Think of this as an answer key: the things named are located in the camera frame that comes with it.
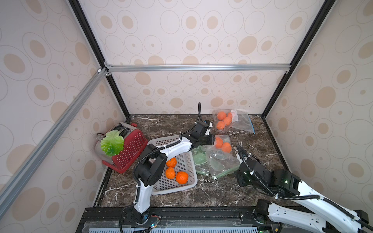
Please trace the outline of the clear zip-top bag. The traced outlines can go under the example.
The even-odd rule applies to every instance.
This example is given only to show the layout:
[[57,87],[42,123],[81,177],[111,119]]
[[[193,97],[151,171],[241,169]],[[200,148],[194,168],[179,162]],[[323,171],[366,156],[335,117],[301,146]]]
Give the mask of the clear zip-top bag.
[[231,128],[255,134],[253,123],[246,112],[240,110],[213,110],[213,126],[218,133],[227,133]]

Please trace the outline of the orange taken out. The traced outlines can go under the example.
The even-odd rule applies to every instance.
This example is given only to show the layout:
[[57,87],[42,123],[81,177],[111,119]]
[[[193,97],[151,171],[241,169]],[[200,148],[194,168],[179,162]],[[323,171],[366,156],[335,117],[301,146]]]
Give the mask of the orange taken out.
[[232,146],[229,142],[224,142],[222,147],[221,147],[221,150],[225,153],[231,153],[232,152]]
[[180,171],[176,175],[176,181],[179,184],[186,184],[188,182],[188,179],[189,179],[189,175],[184,171]]
[[215,138],[215,148],[220,149],[223,146],[223,140],[219,137]]
[[176,172],[173,167],[168,167],[165,172],[166,178],[172,180],[176,177]]

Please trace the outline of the green-edged zip-top bag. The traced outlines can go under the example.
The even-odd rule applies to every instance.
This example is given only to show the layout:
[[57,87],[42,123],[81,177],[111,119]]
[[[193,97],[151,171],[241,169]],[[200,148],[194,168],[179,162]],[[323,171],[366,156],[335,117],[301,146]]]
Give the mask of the green-edged zip-top bag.
[[[229,142],[231,144],[230,137],[228,135],[215,135],[215,138],[216,137],[221,138],[223,142]],[[207,146],[206,155],[210,175],[214,180],[229,174],[233,174],[240,167],[240,162],[234,155],[233,146],[231,153],[225,153],[221,150],[221,148],[215,148],[214,143],[212,146]]]

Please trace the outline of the green zip-top bag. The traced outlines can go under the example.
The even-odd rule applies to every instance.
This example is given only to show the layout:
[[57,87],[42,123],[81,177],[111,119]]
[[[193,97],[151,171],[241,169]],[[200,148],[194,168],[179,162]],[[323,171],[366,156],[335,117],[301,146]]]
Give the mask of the green zip-top bag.
[[192,152],[193,162],[194,162],[194,166],[195,166],[197,174],[209,176],[210,171],[208,168],[207,156],[206,156],[207,147],[199,146],[193,149],[191,152]]

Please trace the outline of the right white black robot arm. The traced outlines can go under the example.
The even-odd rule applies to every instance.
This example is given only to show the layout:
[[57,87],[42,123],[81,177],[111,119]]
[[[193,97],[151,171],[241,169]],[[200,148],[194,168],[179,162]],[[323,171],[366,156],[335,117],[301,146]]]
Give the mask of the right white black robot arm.
[[235,176],[240,187],[252,186],[275,200],[292,201],[309,210],[302,212],[259,200],[253,212],[257,222],[270,220],[312,233],[363,233],[373,229],[366,212],[337,204],[287,170],[269,171],[240,145],[236,150],[241,164]]

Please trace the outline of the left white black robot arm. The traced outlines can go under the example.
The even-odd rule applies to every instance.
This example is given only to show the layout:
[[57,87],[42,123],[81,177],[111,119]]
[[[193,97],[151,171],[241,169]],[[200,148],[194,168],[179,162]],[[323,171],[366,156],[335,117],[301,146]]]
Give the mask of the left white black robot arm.
[[149,215],[153,185],[161,178],[166,162],[199,146],[212,146],[215,136],[210,133],[211,127],[210,121],[202,120],[201,104],[198,103],[198,118],[190,129],[180,133],[177,139],[169,144],[147,145],[132,173],[137,183],[135,200],[130,206],[124,207],[122,212],[129,214],[135,223],[144,224]]

